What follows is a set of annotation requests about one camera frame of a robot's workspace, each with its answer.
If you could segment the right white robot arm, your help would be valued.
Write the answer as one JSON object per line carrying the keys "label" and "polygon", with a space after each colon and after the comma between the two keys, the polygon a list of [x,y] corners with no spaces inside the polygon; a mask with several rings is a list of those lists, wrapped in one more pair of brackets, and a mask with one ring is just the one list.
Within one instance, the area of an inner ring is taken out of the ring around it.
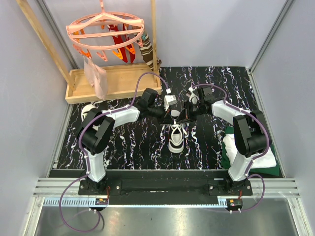
{"label": "right white robot arm", "polygon": [[228,169],[223,183],[224,191],[234,195],[245,186],[254,161],[267,154],[271,145],[269,130],[262,111],[248,111],[227,102],[224,89],[210,84],[199,84],[189,88],[190,95],[197,91],[197,101],[192,98],[176,118],[176,123],[195,122],[204,114],[216,116],[233,125],[237,154]]}

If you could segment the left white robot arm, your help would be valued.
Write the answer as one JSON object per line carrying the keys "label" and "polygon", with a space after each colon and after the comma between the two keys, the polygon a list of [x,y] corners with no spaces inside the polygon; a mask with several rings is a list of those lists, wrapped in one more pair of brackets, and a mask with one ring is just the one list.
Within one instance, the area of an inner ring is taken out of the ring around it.
{"label": "left white robot arm", "polygon": [[103,151],[113,135],[114,128],[147,116],[162,121],[170,117],[170,106],[176,104],[175,95],[168,89],[160,105],[158,99],[158,93],[147,88],[138,100],[133,99],[131,104],[121,108],[102,111],[93,105],[84,107],[77,138],[87,164],[86,182],[93,193],[100,195],[106,190]]}

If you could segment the white shoelace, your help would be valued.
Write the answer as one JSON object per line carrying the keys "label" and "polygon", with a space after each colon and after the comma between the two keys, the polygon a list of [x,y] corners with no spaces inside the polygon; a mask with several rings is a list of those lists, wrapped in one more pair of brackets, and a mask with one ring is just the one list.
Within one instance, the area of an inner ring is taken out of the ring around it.
{"label": "white shoelace", "polygon": [[168,131],[168,145],[172,148],[179,148],[183,146],[188,135],[188,127],[191,124],[195,124],[195,121],[166,124],[165,127]]}

